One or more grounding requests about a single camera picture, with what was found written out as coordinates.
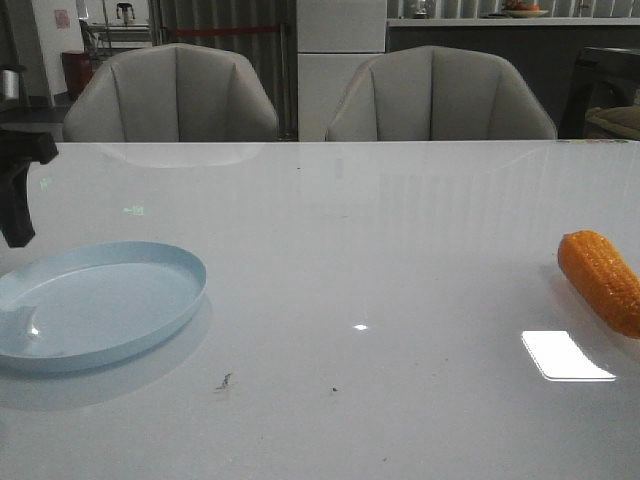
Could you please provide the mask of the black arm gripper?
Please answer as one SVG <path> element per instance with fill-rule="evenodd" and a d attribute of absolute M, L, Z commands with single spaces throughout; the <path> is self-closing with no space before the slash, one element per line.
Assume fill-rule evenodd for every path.
<path fill-rule="evenodd" d="M 1 66 L 1 102 L 19 101 L 19 64 Z M 49 132 L 1 130 L 1 233 L 10 248 L 25 247 L 35 236 L 28 206 L 27 178 L 32 162 L 46 165 L 58 155 Z"/>

